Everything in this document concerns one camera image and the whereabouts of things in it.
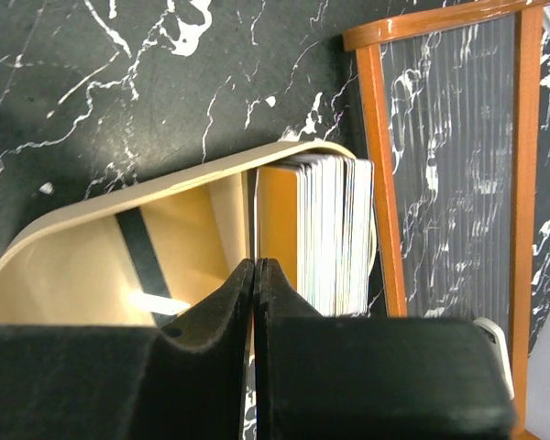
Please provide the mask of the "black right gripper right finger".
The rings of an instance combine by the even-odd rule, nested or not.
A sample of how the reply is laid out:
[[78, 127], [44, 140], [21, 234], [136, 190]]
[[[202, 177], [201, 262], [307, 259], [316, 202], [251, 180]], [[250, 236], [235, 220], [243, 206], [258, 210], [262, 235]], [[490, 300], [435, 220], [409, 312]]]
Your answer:
[[487, 337], [451, 318], [320, 315], [279, 262], [254, 283], [260, 439], [507, 439], [516, 413]]

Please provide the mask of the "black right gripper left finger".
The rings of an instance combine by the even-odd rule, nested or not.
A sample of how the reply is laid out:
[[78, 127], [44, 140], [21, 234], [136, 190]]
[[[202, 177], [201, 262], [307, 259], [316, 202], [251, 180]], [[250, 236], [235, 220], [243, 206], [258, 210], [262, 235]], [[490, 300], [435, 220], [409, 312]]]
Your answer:
[[254, 263], [156, 326], [0, 324], [0, 439], [237, 439]]

